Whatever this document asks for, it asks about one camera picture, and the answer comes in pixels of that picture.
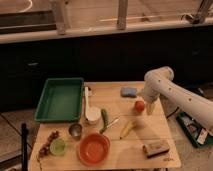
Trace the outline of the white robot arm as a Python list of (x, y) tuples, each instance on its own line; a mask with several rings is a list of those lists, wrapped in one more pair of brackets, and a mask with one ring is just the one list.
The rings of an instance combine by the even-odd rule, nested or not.
[(143, 99), (152, 104), (159, 95), (175, 103), (182, 111), (193, 117), (213, 136), (213, 102), (173, 83), (173, 70), (160, 67), (144, 75)]

